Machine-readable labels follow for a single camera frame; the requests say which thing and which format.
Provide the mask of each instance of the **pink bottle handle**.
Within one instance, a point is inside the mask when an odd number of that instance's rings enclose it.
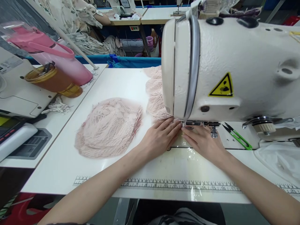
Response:
[[[50,54],[53,54],[53,55],[61,56],[63,58],[74,58],[75,57],[75,54],[72,51],[72,49],[69,49],[68,47],[66,47],[64,45],[61,45],[59,43],[55,43],[55,44],[59,45],[61,48],[63,48],[67,52],[60,52],[60,51],[57,51],[53,48],[49,48],[47,46],[43,46],[43,45],[40,45],[40,44],[37,44],[37,43],[34,43],[34,42],[29,42],[28,46],[31,47],[31,48],[43,51],[43,52],[47,52],[47,53],[50,53]]]

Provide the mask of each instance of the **thread snips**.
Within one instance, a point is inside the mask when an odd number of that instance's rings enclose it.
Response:
[[[225,123],[226,126],[223,127],[233,136],[245,149],[253,150],[252,146],[238,133],[236,132],[228,123]]]

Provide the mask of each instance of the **measuring tape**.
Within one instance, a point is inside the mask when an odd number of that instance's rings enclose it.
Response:
[[[73,186],[79,186],[91,176],[77,176]],[[300,197],[300,188],[286,183],[275,184],[293,197]],[[177,192],[201,192],[218,194],[243,194],[234,182],[228,181],[200,181],[200,180],[168,180],[149,178],[128,178],[119,189],[149,190],[149,191],[177,191]]]

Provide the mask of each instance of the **pink lace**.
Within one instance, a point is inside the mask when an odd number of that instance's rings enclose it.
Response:
[[[100,102],[79,128],[75,147],[89,158],[105,158],[126,151],[139,126],[143,108],[127,99]]]
[[[147,112],[152,116],[152,121],[171,117],[163,103],[162,67],[144,68],[144,72],[150,77],[146,83],[146,92],[149,94]]]

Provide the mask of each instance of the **worker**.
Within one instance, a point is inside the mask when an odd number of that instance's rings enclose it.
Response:
[[[136,147],[67,194],[38,225],[54,223],[74,225],[74,223],[85,224],[88,222],[128,177],[172,146],[180,129],[183,131],[183,137],[194,148],[194,151],[224,171],[270,224],[300,224],[300,202],[226,151],[220,138],[210,137],[208,127],[194,126],[193,128],[199,133],[196,134],[181,127],[179,121],[170,124],[172,120],[173,118],[169,118],[155,123]],[[145,201],[147,200],[139,201],[133,225],[145,223],[150,225],[225,225],[222,211],[218,211],[218,207],[213,205],[217,203],[170,201],[170,204],[166,206],[168,201],[149,200],[151,201],[150,208],[148,208],[150,210],[145,211],[143,210],[147,208]],[[170,208],[175,211],[171,215],[167,215]]]

